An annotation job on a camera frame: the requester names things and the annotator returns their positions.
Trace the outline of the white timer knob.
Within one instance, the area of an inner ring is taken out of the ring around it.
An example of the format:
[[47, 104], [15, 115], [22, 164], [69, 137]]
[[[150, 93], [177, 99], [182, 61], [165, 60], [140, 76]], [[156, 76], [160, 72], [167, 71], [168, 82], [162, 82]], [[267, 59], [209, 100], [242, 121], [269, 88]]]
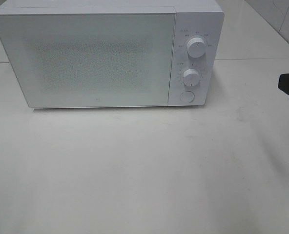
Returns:
[[195, 69], [187, 69], [183, 72], [183, 83], [187, 87], [193, 87], [200, 82], [200, 73]]

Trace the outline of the round door release button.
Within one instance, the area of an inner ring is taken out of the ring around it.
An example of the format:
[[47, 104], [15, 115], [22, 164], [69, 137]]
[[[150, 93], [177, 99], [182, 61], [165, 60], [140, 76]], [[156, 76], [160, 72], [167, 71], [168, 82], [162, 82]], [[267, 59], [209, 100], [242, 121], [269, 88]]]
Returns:
[[195, 95], [192, 91], [184, 91], [180, 95], [180, 100], [185, 103], [191, 103], [195, 98]]

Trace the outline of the white microwave door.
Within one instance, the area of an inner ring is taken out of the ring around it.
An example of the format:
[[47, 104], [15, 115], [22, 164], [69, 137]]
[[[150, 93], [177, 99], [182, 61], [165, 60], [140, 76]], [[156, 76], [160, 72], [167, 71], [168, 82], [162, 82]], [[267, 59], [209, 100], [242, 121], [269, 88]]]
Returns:
[[31, 108], [167, 105], [174, 14], [0, 16]]

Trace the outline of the upper white power knob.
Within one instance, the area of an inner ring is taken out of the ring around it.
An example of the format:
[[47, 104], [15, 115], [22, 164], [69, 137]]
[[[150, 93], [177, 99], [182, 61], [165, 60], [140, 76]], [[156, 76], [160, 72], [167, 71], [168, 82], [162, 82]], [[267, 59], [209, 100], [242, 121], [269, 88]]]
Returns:
[[191, 58], [199, 58], [206, 52], [207, 41], [201, 35], [195, 35], [188, 39], [186, 43], [186, 50]]

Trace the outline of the white microwave oven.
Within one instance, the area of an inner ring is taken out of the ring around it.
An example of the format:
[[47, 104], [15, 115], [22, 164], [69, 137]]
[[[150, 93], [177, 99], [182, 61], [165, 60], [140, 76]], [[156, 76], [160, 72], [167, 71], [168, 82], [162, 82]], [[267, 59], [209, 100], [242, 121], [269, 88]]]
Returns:
[[[225, 16], [214, 0], [7, 0], [0, 6], [0, 16], [117, 14], [175, 15], [168, 103], [159, 106], [203, 105]], [[191, 58], [186, 50], [188, 39], [195, 35], [201, 35], [207, 41], [206, 52], [199, 58]], [[183, 72], [187, 69], [195, 69], [200, 73], [198, 85], [184, 85]], [[195, 98], [191, 103], [180, 100], [184, 91], [194, 93]]]

